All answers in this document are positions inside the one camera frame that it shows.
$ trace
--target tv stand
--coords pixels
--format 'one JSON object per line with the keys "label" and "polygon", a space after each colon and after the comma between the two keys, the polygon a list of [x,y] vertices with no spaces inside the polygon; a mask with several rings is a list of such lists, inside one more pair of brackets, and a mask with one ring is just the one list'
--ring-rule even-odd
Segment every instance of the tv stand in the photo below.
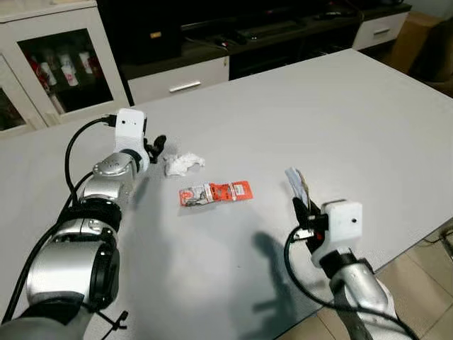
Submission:
{"label": "tv stand", "polygon": [[364,46],[374,49],[381,42],[396,39],[410,9],[408,4],[400,4],[365,10],[362,25],[359,16],[328,19],[307,16],[250,28],[230,28],[211,35],[188,32],[180,57],[141,65],[121,64],[119,68],[133,97],[131,105],[139,104],[180,93],[172,91],[173,88],[192,91],[355,48],[357,41],[358,50],[364,50]]}

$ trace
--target white table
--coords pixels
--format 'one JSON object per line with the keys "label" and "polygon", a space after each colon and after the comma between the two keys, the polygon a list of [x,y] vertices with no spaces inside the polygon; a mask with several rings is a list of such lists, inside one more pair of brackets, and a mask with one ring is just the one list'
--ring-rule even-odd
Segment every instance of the white table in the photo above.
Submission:
{"label": "white table", "polygon": [[[290,283],[282,244],[296,225],[284,170],[296,166],[317,203],[364,207],[357,256],[383,266],[453,216],[453,100],[346,50],[143,104],[147,136],[206,167],[164,178],[153,166],[120,229],[120,292],[130,311],[111,339],[271,339],[317,306]],[[0,144],[0,310],[29,249],[67,197],[63,155],[81,122]],[[113,149],[95,127],[75,146],[80,178]],[[178,190],[247,180],[254,199],[181,208]],[[301,244],[299,277],[330,292]],[[87,339],[108,328],[94,317]]]}

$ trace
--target white tissue paper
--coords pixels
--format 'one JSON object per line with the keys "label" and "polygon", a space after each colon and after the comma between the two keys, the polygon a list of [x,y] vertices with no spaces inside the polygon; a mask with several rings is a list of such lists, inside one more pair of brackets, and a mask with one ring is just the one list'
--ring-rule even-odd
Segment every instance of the white tissue paper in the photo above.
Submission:
{"label": "white tissue paper", "polygon": [[200,166],[205,166],[205,159],[188,152],[187,154],[183,154],[182,156],[178,156],[177,154],[166,154],[164,156],[165,159],[165,175],[179,175],[185,176],[187,170],[194,166],[195,164],[199,164]]}

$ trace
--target drawer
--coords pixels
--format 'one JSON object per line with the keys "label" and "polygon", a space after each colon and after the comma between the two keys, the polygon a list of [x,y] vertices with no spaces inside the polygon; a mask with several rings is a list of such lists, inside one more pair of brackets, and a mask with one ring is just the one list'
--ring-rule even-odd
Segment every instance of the drawer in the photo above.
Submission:
{"label": "drawer", "polygon": [[362,50],[396,39],[407,15],[408,12],[405,12],[363,22],[352,48]]}
{"label": "drawer", "polygon": [[155,99],[176,96],[206,86],[228,81],[229,58],[201,62],[129,80],[135,105]]}

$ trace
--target beige floor tile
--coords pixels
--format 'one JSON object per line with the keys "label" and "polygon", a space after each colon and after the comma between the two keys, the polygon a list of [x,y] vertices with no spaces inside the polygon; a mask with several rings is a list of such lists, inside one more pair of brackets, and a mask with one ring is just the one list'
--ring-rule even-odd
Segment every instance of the beige floor tile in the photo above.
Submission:
{"label": "beige floor tile", "polygon": [[428,331],[422,340],[448,340],[453,338],[453,307]]}
{"label": "beige floor tile", "polygon": [[326,325],[335,340],[350,340],[348,331],[335,310],[323,308],[318,318]]}
{"label": "beige floor tile", "polygon": [[335,340],[318,317],[307,317],[278,340]]}
{"label": "beige floor tile", "polygon": [[452,305],[453,297],[403,254],[379,274],[390,289],[399,317],[423,336]]}
{"label": "beige floor tile", "polygon": [[453,295],[453,261],[440,242],[428,244],[421,241],[406,253],[450,295]]}

